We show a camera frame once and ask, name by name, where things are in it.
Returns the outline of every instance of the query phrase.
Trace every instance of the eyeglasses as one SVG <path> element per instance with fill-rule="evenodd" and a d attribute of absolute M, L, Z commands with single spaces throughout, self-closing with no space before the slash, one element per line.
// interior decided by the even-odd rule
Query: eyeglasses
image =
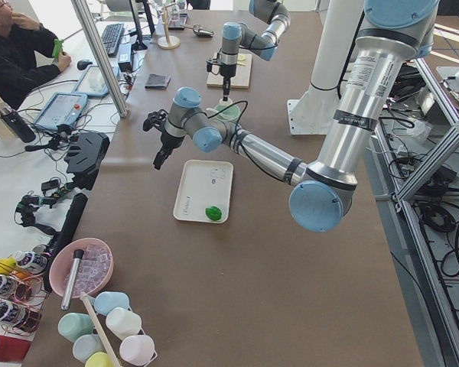
<path fill-rule="evenodd" d="M 0 5 L 0 9 L 3 7 L 3 5 L 9 5 L 10 3 L 8 0 L 2 0 L 2 4 Z"/>

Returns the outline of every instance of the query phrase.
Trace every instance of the white desk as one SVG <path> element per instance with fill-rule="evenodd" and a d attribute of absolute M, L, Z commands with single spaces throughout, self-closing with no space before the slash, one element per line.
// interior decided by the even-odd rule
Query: white desk
<path fill-rule="evenodd" d="M 98 23 L 100 34 L 108 23 L 109 22 Z M 129 36 L 124 37 L 122 42 L 129 42 Z M 66 39 L 63 48 L 72 57 L 72 63 L 62 74 L 49 83 L 56 83 L 61 80 L 78 80 L 83 71 L 77 69 L 77 61 L 81 59 L 94 60 L 92 51 L 82 31 Z M 136 53 L 134 68 L 138 67 L 140 60 L 142 61 L 144 53 L 145 51 L 138 51 Z M 115 57 L 110 60 L 112 65 L 117 65 L 117 59 Z M 20 109 L 40 109 L 55 92 L 71 92 L 74 86 L 75 83 L 72 82 L 41 87 L 38 91 L 32 92 L 30 96 L 26 98 Z M 111 138 L 119 122 L 119 115 L 117 114 L 115 106 L 112 104 L 110 96 L 102 100 L 90 99 L 83 113 L 100 102 L 103 105 L 96 107 L 90 112 L 92 119 L 84 128 L 106 133 Z M 21 115 L 31 122 L 38 114 L 39 111 L 28 112 L 28 115 L 26 115 L 26 111 L 21 112 Z M 83 122 L 84 119 L 81 118 L 77 126 L 82 125 Z M 8 157 L 24 152 L 25 145 L 35 144 L 37 141 L 38 139 L 32 143 L 26 144 L 20 139 L 0 139 L 0 155 Z M 38 144 L 46 144 L 48 141 L 49 138 L 46 136 L 42 138 Z M 49 151 L 53 158 L 57 160 L 57 163 L 52 161 L 42 150 L 25 152 L 11 158 L 0 158 L 0 258 L 6 258 L 16 250 L 30 251 L 36 245 L 41 243 L 47 244 L 50 240 L 50 236 L 45 235 L 39 229 L 33 227 L 24 228 L 14 222 L 15 207 L 21 198 L 29 191 L 33 190 L 34 194 L 42 195 L 41 183 L 48 181 L 52 177 L 59 177 L 62 180 L 62 184 L 65 184 L 67 179 L 68 181 L 72 179 L 71 174 L 66 174 L 67 164 L 63 161 L 63 155 L 66 151 Z M 61 230 L 73 196 L 78 192 L 80 191 L 75 190 L 73 193 L 68 194 L 68 196 L 56 204 L 53 209 L 49 209 L 47 206 L 41 207 L 35 213 L 37 222 L 52 226 L 57 231 Z"/>

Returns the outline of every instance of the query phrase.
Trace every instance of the yellow cup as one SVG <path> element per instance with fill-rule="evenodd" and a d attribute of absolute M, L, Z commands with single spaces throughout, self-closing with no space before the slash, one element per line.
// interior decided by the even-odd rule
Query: yellow cup
<path fill-rule="evenodd" d="M 86 361 L 85 367 L 114 367 L 107 353 L 93 353 Z"/>

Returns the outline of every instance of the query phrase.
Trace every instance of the pink bowl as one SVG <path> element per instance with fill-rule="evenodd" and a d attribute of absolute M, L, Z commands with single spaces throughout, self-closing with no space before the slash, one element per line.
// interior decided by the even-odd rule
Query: pink bowl
<path fill-rule="evenodd" d="M 76 241 L 71 242 L 68 246 L 63 248 L 51 264 L 49 272 L 49 282 L 51 288 L 53 288 L 54 293 L 62 297 L 64 294 L 65 288 L 65 279 L 70 273 L 71 263 L 73 262 L 73 253 L 77 249 L 86 250 L 88 245 L 100 246 L 104 252 L 109 254 L 110 263 L 109 269 L 107 270 L 106 275 L 103 279 L 99 281 L 98 284 L 95 284 L 95 287 L 89 291 L 86 291 L 87 294 L 96 294 L 102 288 L 104 288 L 112 277 L 112 272 L 114 271 L 114 259 L 112 257 L 112 252 L 110 251 L 109 246 L 100 239 L 77 239 Z"/>

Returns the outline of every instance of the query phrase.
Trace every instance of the man's hand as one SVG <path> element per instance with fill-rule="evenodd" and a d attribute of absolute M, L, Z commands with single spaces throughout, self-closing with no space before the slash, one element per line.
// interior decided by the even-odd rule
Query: man's hand
<path fill-rule="evenodd" d="M 68 65 L 71 64 L 71 57 L 69 54 L 67 54 L 66 52 L 61 52 L 59 55 L 58 55 L 58 63 L 56 64 L 56 66 L 58 67 L 58 69 L 60 69 L 60 72 L 62 73 L 67 67 Z"/>
<path fill-rule="evenodd" d="M 12 13 L 12 22 L 18 25 L 20 28 L 29 29 L 31 31 L 39 31 L 41 26 L 38 21 L 29 18 L 26 14 Z"/>

